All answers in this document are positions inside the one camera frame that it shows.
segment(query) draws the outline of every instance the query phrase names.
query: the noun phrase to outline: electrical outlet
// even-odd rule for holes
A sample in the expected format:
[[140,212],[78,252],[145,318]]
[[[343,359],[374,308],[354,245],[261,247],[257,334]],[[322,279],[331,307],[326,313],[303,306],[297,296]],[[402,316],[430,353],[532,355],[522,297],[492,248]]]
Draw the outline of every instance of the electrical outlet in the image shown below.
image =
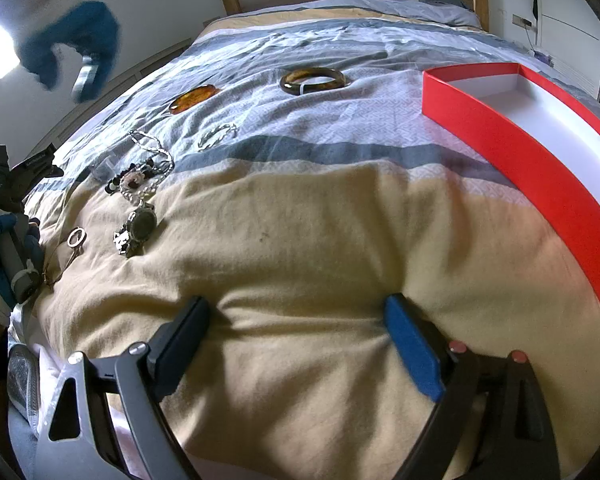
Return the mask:
[[522,28],[528,28],[529,30],[534,30],[534,24],[525,18],[521,18],[517,14],[513,15],[512,23]]

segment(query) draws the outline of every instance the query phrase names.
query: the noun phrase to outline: blue gripper pad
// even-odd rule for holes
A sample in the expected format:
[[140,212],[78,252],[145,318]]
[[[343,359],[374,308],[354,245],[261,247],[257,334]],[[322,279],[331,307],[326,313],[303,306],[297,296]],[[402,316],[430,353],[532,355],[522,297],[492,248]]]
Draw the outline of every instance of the blue gripper pad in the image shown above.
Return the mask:
[[438,402],[445,392],[440,361],[416,323],[407,314],[401,294],[384,300],[384,324],[402,362],[421,393]]

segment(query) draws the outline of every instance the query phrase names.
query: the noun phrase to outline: ring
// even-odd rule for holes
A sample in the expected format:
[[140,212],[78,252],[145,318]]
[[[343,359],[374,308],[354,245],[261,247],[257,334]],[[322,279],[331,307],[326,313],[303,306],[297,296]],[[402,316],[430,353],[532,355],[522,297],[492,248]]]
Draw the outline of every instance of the ring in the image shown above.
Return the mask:
[[[298,84],[296,81],[310,77],[330,77],[333,81],[328,83],[319,83],[313,85]],[[333,68],[301,68],[288,73],[280,80],[280,88],[291,95],[303,95],[311,92],[321,92],[322,90],[333,90],[344,88],[347,85],[347,78],[339,70]]]
[[[74,238],[75,236],[77,236],[78,239],[75,242],[72,242],[71,239]],[[81,227],[77,227],[73,231],[71,231],[71,234],[67,238],[66,244],[69,247],[71,247],[72,249],[75,249],[76,247],[80,247],[86,239],[87,239],[87,231],[85,231]]]

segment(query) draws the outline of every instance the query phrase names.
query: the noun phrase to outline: gray handle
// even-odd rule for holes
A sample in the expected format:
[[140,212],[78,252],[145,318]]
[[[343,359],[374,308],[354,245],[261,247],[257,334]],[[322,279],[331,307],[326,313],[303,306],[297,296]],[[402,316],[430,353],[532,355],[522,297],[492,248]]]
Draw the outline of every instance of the gray handle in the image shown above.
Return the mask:
[[40,284],[40,274],[27,269],[24,237],[29,230],[29,217],[17,214],[18,221],[11,231],[0,234],[0,264],[7,275],[18,303],[27,300]]

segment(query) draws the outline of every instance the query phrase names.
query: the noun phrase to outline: orange oval object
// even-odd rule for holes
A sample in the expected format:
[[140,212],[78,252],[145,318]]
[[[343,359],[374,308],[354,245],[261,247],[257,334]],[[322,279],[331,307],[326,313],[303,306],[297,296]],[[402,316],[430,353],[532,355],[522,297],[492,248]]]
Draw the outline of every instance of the orange oval object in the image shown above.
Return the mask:
[[188,92],[176,97],[169,105],[169,111],[175,115],[189,110],[202,101],[206,101],[210,97],[216,95],[220,90],[213,85],[205,85],[189,90]]

